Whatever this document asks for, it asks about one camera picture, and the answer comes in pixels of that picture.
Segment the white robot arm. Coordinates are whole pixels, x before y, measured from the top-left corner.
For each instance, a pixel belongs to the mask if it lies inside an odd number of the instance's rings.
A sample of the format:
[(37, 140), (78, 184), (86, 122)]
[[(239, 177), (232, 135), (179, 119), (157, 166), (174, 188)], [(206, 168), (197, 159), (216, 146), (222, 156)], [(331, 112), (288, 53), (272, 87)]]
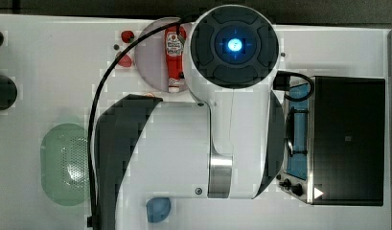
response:
[(94, 230), (175, 230), (182, 198), (252, 199), (281, 168), (278, 36), (261, 13), (213, 8), (162, 29), (164, 96), (130, 94), (96, 124)]

